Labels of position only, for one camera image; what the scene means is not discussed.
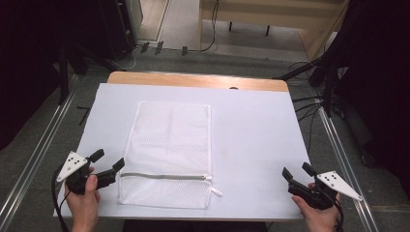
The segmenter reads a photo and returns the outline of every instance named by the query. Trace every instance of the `desk leg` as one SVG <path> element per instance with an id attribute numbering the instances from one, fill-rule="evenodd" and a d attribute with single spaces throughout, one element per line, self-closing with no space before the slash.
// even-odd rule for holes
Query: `desk leg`
<path id="1" fill-rule="evenodd" d="M 201 49 L 201 39 L 202 39 L 202 1 L 199 1 L 199 19 L 198 19 L 198 50 Z"/>

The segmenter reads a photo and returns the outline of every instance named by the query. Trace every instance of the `handheld controller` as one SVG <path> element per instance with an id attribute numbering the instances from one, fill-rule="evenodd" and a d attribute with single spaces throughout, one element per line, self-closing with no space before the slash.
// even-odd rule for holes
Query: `handheld controller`
<path id="1" fill-rule="evenodd" d="M 314 187 L 312 189 L 295 181 L 286 167 L 283 167 L 282 176 L 289 184 L 288 191 L 304 198 L 310 207 L 319 210 L 331 208 L 336 201 L 338 191 L 356 200 L 363 199 L 335 171 L 317 174 L 307 162 L 304 162 L 302 168 L 309 176 L 314 178 Z"/>
<path id="2" fill-rule="evenodd" d="M 90 163 L 96 162 L 103 155 L 103 149 L 99 149 L 89 158 L 83 158 L 79 154 L 71 152 L 57 177 L 57 182 L 66 180 L 66 185 L 70 191 L 75 194 L 84 194 L 85 183 L 90 175 Z M 124 165 L 124 159 L 120 159 L 112 165 L 112 169 L 98 173 L 97 189 L 101 189 L 115 183 L 115 176 L 117 172 L 124 167 Z"/>

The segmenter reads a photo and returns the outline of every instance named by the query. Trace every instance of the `white triangular marker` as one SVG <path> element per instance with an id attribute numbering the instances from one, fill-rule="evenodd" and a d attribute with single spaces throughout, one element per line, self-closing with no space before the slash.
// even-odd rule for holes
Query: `white triangular marker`
<path id="1" fill-rule="evenodd" d="M 60 174 L 57 177 L 57 182 L 66 180 L 67 177 L 72 175 L 76 170 L 84 166 L 84 164 L 86 164 L 87 162 L 88 160 L 86 158 L 83 158 L 81 155 L 75 152 L 70 152 L 63 168 L 61 168 Z"/>
<path id="2" fill-rule="evenodd" d="M 330 189 L 336 190 L 353 199 L 362 201 L 363 198 L 354 191 L 335 171 L 318 174 L 317 178 Z"/>

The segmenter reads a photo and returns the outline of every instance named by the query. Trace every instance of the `wooden table edge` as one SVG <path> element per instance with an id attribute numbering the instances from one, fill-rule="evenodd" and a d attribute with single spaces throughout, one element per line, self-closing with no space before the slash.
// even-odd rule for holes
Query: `wooden table edge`
<path id="1" fill-rule="evenodd" d="M 289 92 L 283 80 L 173 72 L 113 72 L 107 83 Z"/>

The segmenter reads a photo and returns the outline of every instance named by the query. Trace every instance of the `metal rail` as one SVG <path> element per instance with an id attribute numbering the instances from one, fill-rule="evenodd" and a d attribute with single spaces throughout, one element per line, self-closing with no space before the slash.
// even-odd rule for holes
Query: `metal rail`
<path id="1" fill-rule="evenodd" d="M 332 122 L 332 118 L 329 118 L 325 110 L 320 108 L 320 117 L 322 119 L 323 125 L 325 126 L 326 132 L 329 135 L 330 141 L 335 151 L 338 164 L 343 173 L 343 178 L 358 194 L 360 194 L 364 199 L 363 201 L 353 200 L 358 211 L 359 217 L 362 221 L 363 227 L 366 232 L 378 232 L 379 229 L 376 225 L 376 221 L 373 217 L 371 209 L 366 201 L 365 195 L 362 192 L 359 181 L 350 165 L 349 159 L 344 152 L 341 141 L 337 135 L 337 130 Z"/>
<path id="2" fill-rule="evenodd" d="M 7 229 L 9 228 L 9 225 L 12 222 L 13 217 L 15 216 L 15 212 L 17 211 L 25 193 L 27 192 L 31 182 L 34 179 L 34 176 L 36 175 L 40 165 L 42 164 L 45 153 L 47 152 L 55 133 L 60 127 L 60 124 L 63 121 L 64 116 L 66 115 L 67 110 L 69 109 L 70 104 L 73 101 L 73 96 L 78 82 L 78 76 L 74 75 L 71 80 L 71 92 L 63 101 L 63 103 L 57 106 L 57 109 L 55 110 L 53 117 L 51 118 L 47 128 L 40 138 L 40 141 L 37 144 L 34 152 L 32 153 L 30 159 L 21 172 L 20 177 L 15 183 L 15 186 L 9 192 L 0 212 L 0 231 L 7 231 Z"/>

